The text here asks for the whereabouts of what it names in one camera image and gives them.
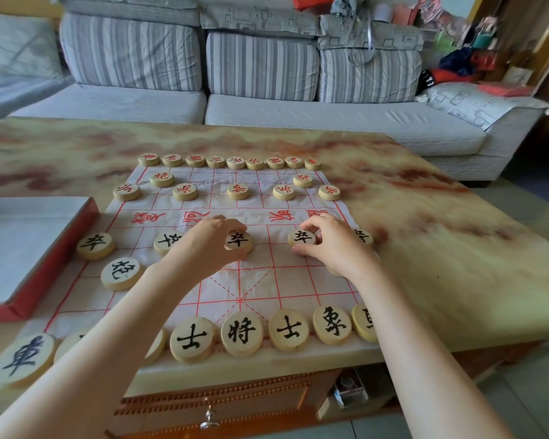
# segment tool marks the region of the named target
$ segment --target floor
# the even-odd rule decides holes
[[[549,240],[549,202],[503,178],[474,192]],[[479,386],[519,439],[549,439],[549,345],[519,365],[498,369]],[[411,435],[404,417],[391,414],[259,436],[261,439],[338,437],[409,439]]]

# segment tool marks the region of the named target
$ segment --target black character piece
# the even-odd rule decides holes
[[[245,239],[244,238],[244,235],[239,233],[239,232],[235,232],[234,234],[232,234],[230,236],[230,241],[228,242],[228,244],[230,243],[237,243],[238,244],[238,248],[240,248],[240,244],[242,242],[248,242],[248,239]]]
[[[128,271],[132,271],[136,265],[130,263],[128,260],[121,260],[118,263],[112,264],[112,277],[115,280],[120,279],[116,277],[116,274],[126,274]]]
[[[285,339],[292,338],[293,336],[299,337],[300,334],[297,331],[293,331],[293,328],[298,327],[299,325],[302,325],[302,324],[300,322],[297,322],[291,325],[291,322],[289,322],[289,317],[287,315],[285,315],[285,322],[287,323],[287,326],[284,328],[277,328],[276,331],[281,332],[281,331],[288,330],[289,333],[285,334]]]
[[[372,328],[374,324],[372,323],[372,317],[370,317],[370,313],[368,312],[368,309],[364,308],[363,311],[364,311],[364,314],[366,314],[366,320],[370,324],[370,325],[367,325],[366,328]]]
[[[341,328],[347,328],[346,325],[340,323],[342,320],[339,318],[339,314],[334,311],[332,307],[327,307],[325,311],[323,312],[325,315],[323,316],[323,320],[327,322],[327,328],[325,329],[327,332],[332,332],[334,336],[339,336],[339,329]]]
[[[191,347],[199,348],[201,346],[201,344],[199,342],[194,341],[193,339],[195,339],[196,337],[201,337],[201,336],[207,336],[207,333],[205,331],[202,331],[201,333],[196,334],[196,325],[191,324],[191,336],[178,337],[177,340],[178,341],[189,341],[189,343],[187,345],[183,345],[183,349],[188,349],[188,348],[191,348]]]
[[[101,243],[106,244],[106,242],[103,241],[103,236],[101,234],[94,234],[93,237],[88,237],[87,242],[80,245],[80,248],[85,248],[86,246],[89,246],[89,250],[93,251],[96,245]]]
[[[163,234],[163,235],[165,236],[165,238],[159,241],[159,243],[163,243],[163,242],[167,243],[167,248],[169,246],[172,246],[173,243],[177,243],[181,239],[181,237],[183,237],[179,234]]]
[[[311,237],[310,235],[308,235],[305,231],[297,231],[295,232],[295,242],[303,242],[303,243],[307,243],[307,241],[309,239],[312,239],[313,237]]]
[[[16,373],[16,370],[23,365],[34,365],[35,361],[30,361],[30,358],[35,357],[41,351],[44,340],[43,336],[36,336],[28,344],[23,345],[15,352],[12,362],[6,366],[3,366],[2,369],[12,368],[9,376],[12,376]]]
[[[255,331],[256,328],[251,327],[252,322],[248,317],[242,319],[242,323],[239,321],[234,321],[234,325],[230,325],[230,332],[228,332],[228,337],[232,339],[235,343],[236,339],[240,339],[244,345],[248,343],[248,332]]]
[[[368,234],[364,234],[364,231],[362,231],[361,229],[354,229],[353,231],[356,233],[358,237],[360,237],[362,242],[366,242],[366,240],[364,239],[366,239],[366,237],[370,237]]]

